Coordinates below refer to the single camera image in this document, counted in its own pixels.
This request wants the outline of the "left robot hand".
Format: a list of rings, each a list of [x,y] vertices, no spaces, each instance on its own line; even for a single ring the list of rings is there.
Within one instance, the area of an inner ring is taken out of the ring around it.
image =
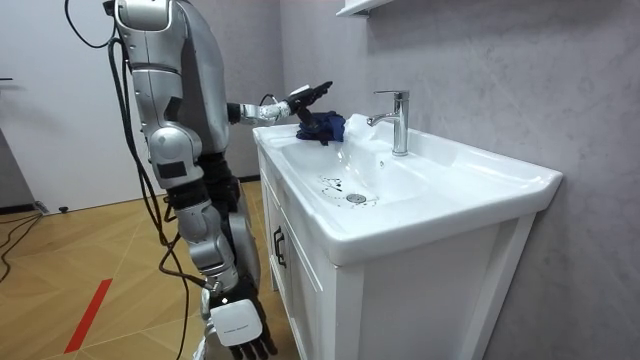
[[[326,95],[332,85],[332,81],[327,81],[316,87],[304,86],[295,90],[285,99],[289,107],[289,113],[296,115],[307,128],[316,129],[318,125],[308,108]]]

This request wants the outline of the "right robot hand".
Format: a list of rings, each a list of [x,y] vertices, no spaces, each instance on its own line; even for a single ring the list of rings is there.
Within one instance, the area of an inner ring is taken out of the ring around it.
[[[251,282],[212,296],[209,314],[219,342],[233,359],[269,359],[278,354],[258,290]]]

